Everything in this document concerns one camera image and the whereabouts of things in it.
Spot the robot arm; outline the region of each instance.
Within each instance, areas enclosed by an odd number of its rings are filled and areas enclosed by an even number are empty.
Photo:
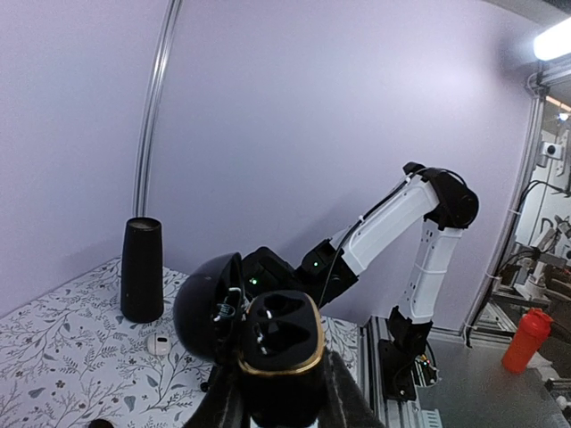
[[[389,318],[392,341],[381,341],[384,395],[414,399],[410,367],[426,347],[434,305],[451,255],[464,229],[474,221],[478,199],[450,171],[417,163],[404,167],[405,178],[357,223],[308,252],[293,269],[273,251],[262,247],[244,258],[246,291],[306,292],[319,307],[359,280],[397,236],[424,219],[414,268],[398,306]]]
[[[476,217],[478,199],[446,170],[416,163],[404,170],[405,179],[383,202],[355,226],[321,242],[295,270],[303,291],[320,307],[356,283],[376,256],[424,218],[415,265],[399,306],[416,324],[432,318],[451,255],[462,231]]]

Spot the lavender wall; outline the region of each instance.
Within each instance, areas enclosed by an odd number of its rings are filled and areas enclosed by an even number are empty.
[[[439,326],[461,328],[522,156],[520,47],[533,31],[476,1],[185,4],[150,197],[167,263],[190,272],[268,245],[296,264],[420,161],[457,170],[481,200],[437,306]],[[327,313],[388,315],[418,234],[415,225],[393,243]]]
[[[4,0],[0,314],[120,254],[165,0]]]

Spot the white patterned table surface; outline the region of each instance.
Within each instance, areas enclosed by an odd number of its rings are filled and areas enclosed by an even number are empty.
[[[119,308],[120,259],[113,259],[0,319],[0,427],[176,428],[193,414],[211,365],[178,343],[172,302],[186,275],[165,268],[163,316],[133,324]],[[358,327],[323,317],[327,343],[357,377]],[[167,334],[168,356],[146,352]]]

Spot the black tumbler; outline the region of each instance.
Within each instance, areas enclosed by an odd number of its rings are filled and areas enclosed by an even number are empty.
[[[134,323],[162,315],[162,231],[154,218],[127,222],[121,264],[121,312]]]

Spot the red bottle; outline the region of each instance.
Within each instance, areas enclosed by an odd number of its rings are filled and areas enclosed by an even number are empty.
[[[530,309],[517,327],[501,363],[512,373],[522,373],[534,353],[549,337],[553,319],[541,309]]]

